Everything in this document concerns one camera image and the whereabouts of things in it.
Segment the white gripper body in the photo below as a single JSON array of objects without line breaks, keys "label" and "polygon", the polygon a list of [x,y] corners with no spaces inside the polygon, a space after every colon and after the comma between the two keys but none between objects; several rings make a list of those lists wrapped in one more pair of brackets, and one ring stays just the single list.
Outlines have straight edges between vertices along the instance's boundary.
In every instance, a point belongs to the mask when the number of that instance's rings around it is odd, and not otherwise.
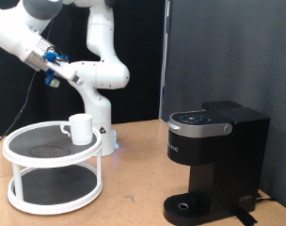
[{"label": "white gripper body", "polygon": [[61,76],[67,80],[72,80],[76,76],[76,69],[68,62],[59,61],[53,63],[50,61],[46,62],[47,70],[47,82],[51,82],[55,75]]}]

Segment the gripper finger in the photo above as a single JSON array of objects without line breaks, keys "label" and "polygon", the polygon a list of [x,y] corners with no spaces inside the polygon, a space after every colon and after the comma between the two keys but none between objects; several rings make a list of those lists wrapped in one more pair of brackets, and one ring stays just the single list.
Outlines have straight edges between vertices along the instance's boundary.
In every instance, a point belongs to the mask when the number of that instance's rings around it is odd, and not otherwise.
[{"label": "gripper finger", "polygon": [[84,80],[78,75],[75,75],[71,81],[77,86],[82,86],[84,84]]}]

